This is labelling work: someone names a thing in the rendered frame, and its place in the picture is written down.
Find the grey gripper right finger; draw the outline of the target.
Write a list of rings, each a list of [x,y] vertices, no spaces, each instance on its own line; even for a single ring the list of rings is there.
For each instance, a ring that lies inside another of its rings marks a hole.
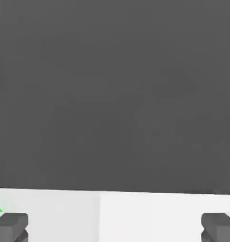
[[[230,217],[225,213],[203,213],[201,242],[230,242]]]

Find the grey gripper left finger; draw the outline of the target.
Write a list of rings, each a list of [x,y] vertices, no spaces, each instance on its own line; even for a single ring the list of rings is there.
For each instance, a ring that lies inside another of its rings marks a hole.
[[[28,242],[28,214],[4,213],[0,216],[0,242]]]

